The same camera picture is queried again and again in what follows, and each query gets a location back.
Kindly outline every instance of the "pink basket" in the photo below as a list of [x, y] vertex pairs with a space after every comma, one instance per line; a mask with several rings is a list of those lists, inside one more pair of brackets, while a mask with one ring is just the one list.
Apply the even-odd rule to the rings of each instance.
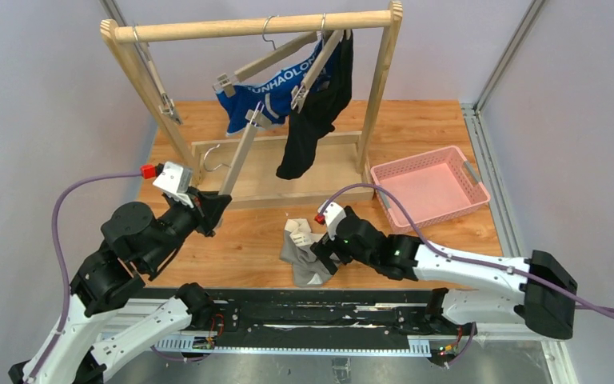
[[[484, 183], [456, 146], [374, 166], [371, 175], [378, 186], [399, 199], [418, 227], [471, 214], [491, 199]], [[394, 202], [380, 193], [377, 199], [385, 208], [394, 234], [411, 230]]]

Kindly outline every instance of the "gray cloth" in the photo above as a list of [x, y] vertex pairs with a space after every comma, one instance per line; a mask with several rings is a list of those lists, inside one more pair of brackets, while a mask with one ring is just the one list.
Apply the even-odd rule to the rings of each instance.
[[[279, 259], [293, 264], [293, 284], [300, 288], [322, 286], [332, 275], [328, 272], [309, 246], [321, 240], [322, 235], [313, 234], [306, 219], [289, 219], [284, 228], [284, 245]], [[340, 259], [330, 256], [336, 266]]]

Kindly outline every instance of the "red connector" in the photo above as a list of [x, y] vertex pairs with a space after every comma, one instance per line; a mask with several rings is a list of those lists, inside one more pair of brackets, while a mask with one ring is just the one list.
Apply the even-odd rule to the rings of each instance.
[[157, 167], [151, 164], [145, 164], [144, 166], [141, 166], [140, 171], [142, 172], [142, 178], [144, 178], [145, 180], [157, 177]]

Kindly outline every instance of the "gray wall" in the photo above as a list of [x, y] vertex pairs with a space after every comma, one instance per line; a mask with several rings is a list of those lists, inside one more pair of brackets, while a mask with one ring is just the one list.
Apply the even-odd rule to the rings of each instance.
[[[161, 24], [238, 18], [266, 18], [271, 14], [321, 14], [383, 10], [387, 0], [118, 0], [129, 24]], [[512, 37], [530, 0], [407, 0], [387, 99], [460, 99], [473, 102]], [[277, 43], [293, 35], [274, 35]], [[354, 38], [353, 97], [368, 98], [381, 30], [358, 30]], [[263, 74], [263, 82], [278, 69], [299, 62], [305, 48]], [[259, 36], [200, 41], [158, 42], [151, 45], [154, 60], [170, 96], [177, 100], [215, 100], [214, 79], [272, 50]]]
[[[154, 135], [146, 108], [99, 34], [97, 1], [0, 0], [0, 383], [31, 358], [62, 296], [50, 212], [70, 183], [136, 169]], [[62, 207], [68, 267], [135, 181], [87, 186]]]
[[[614, 2], [549, 2], [484, 118], [527, 252], [614, 306]], [[614, 382], [614, 321], [578, 314], [569, 348], [580, 382]]]

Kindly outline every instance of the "wooden table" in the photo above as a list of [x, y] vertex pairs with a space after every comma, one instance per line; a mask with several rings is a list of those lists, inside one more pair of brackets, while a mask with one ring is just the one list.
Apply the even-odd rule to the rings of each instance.
[[[342, 112], [335, 126], [337, 132], [360, 130], [365, 102], [352, 102]], [[188, 142], [225, 138], [228, 118], [217, 102], [178, 102], [184, 124], [182, 135]], [[287, 134], [288, 127], [261, 135]], [[459, 146], [475, 166], [474, 153], [467, 128], [456, 101], [384, 101], [369, 150], [370, 165], [375, 166], [398, 158]], [[150, 163], [178, 159], [158, 134]], [[143, 183], [139, 200], [148, 203], [158, 216], [167, 205], [150, 182]], [[389, 232], [389, 224], [377, 200], [352, 204], [359, 217], [369, 220], [378, 230]], [[316, 206], [289, 206], [263, 210], [228, 210], [214, 238], [193, 234], [180, 254], [152, 282], [152, 286], [180, 286], [198, 282], [206, 287], [290, 288], [293, 287], [291, 265], [279, 260], [283, 228], [288, 218], [312, 219]], [[324, 227], [311, 221], [315, 233]], [[490, 210], [482, 207], [476, 213], [424, 229], [433, 242], [446, 246], [502, 255]], [[455, 285], [443, 282], [397, 282], [377, 274], [357, 262], [343, 266], [324, 288], [354, 289], [432, 289]]]

